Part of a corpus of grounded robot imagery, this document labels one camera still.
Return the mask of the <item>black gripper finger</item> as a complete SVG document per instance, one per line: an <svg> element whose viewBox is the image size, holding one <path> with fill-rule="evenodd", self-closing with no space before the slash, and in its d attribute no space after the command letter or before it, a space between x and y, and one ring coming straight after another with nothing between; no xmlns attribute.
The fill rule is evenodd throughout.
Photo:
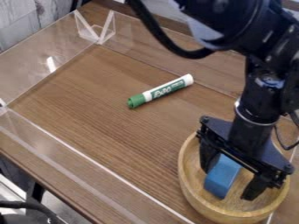
<svg viewBox="0 0 299 224"><path fill-rule="evenodd" d="M241 198L243 200L253 201L259 197L267 188L273 188L270 178L265 175L255 175L246 186Z"/></svg>
<svg viewBox="0 0 299 224"><path fill-rule="evenodd" d="M210 172L221 158L221 147L209 139L201 140L201 168Z"/></svg>

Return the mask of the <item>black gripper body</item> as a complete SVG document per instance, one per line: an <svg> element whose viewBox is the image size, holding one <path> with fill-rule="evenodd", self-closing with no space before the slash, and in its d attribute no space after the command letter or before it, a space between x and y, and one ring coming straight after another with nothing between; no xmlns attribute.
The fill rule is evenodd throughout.
<svg viewBox="0 0 299 224"><path fill-rule="evenodd" d="M219 146L219 154L231 158L255 175L270 178L273 188L281 188L296 167L273 142L275 124L254 124L239 116L233 122L211 116L201 118L199 142L203 138Z"/></svg>

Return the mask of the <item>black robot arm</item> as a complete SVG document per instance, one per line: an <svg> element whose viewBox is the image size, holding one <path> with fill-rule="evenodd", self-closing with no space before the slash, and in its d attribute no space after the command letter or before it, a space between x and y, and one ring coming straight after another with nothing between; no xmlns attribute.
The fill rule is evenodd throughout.
<svg viewBox="0 0 299 224"><path fill-rule="evenodd" d="M203 46L181 48L169 38L142 0L126 0L147 30L178 56L199 60L218 51L246 56L246 86L231 122L201 118L201 168L210 173L225 155L254 173L241 198L254 200L285 185L296 172L274 146L277 123L292 116L299 128L299 19L282 0L173 0L189 16L191 33Z"/></svg>

